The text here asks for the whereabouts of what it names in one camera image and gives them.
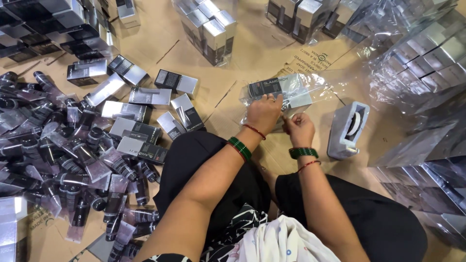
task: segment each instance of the person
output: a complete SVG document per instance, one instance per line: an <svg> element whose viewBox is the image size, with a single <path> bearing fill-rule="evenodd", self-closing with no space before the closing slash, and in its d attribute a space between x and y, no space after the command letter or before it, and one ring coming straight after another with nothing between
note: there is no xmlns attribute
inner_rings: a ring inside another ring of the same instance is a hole
<svg viewBox="0 0 466 262"><path fill-rule="evenodd" d="M301 150L298 172L275 175L248 161L282 103L282 95L254 101L229 141L205 131L173 141L154 197L162 218L134 262L422 261L427 237L408 208L324 174L308 115L284 118ZM272 222L270 200L284 212Z"/></svg>

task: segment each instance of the hand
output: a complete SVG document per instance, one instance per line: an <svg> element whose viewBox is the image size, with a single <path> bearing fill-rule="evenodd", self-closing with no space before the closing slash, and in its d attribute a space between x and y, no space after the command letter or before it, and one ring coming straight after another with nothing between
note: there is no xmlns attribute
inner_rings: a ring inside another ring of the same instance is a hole
<svg viewBox="0 0 466 262"><path fill-rule="evenodd" d="M312 147L315 127L308 115L305 113L295 114L293 118L282 117L285 124L282 125L291 139L293 147Z"/></svg>
<svg viewBox="0 0 466 262"><path fill-rule="evenodd" d="M263 95L247 108L247 124L255 127L264 136L268 135L277 124L282 105L283 95L278 95L276 100L273 94Z"/></svg>

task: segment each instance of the red bangle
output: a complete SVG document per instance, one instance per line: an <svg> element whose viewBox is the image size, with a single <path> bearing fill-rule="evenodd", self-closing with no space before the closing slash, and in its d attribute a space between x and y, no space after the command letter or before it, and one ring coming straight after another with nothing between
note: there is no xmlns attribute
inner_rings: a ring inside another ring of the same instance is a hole
<svg viewBox="0 0 466 262"><path fill-rule="evenodd" d="M265 136L264 134L262 134L259 130L257 130L255 127L251 126L251 125L248 125L248 124L243 124L243 126L245 127L249 127L252 131L258 133L261 137L262 137L262 140L265 140Z"/></svg>
<svg viewBox="0 0 466 262"><path fill-rule="evenodd" d="M243 154L241 154L240 150L238 148L236 148L236 146L234 146L230 142L227 142L227 144L231 145L236 150L236 152L238 152L238 154L240 154L240 156L243 158L244 162L246 163L246 158L243 156Z"/></svg>
<svg viewBox="0 0 466 262"><path fill-rule="evenodd" d="M301 171L303 168L305 168L305 167L307 167L308 165L313 164L313 163L319 163L319 165L322 164L321 161L319 161L319 160L314 160L314 161L311 161L311 162L309 162L309 163L303 165L300 169L298 169L298 172Z"/></svg>

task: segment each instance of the woman's left hand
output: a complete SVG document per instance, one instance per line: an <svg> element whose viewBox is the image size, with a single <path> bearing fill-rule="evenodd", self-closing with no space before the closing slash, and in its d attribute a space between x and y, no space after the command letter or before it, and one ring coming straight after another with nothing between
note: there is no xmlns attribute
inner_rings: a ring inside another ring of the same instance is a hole
<svg viewBox="0 0 466 262"><path fill-rule="evenodd" d="M274 99L273 94L263 95L260 100L252 102L247 108L247 124L268 135L281 115L283 95Z"/></svg>

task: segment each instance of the green bangle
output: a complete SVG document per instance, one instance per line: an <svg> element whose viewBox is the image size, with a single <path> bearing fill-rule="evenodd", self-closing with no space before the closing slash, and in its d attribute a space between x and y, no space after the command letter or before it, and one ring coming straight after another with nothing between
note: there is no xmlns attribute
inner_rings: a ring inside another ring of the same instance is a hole
<svg viewBox="0 0 466 262"><path fill-rule="evenodd" d="M231 137L228 140L238 151L243 155L246 161L249 161L252 157L251 151L236 137Z"/></svg>
<svg viewBox="0 0 466 262"><path fill-rule="evenodd" d="M317 151L310 147L294 147L289 150L292 159L298 159L300 156L314 156L319 158Z"/></svg>

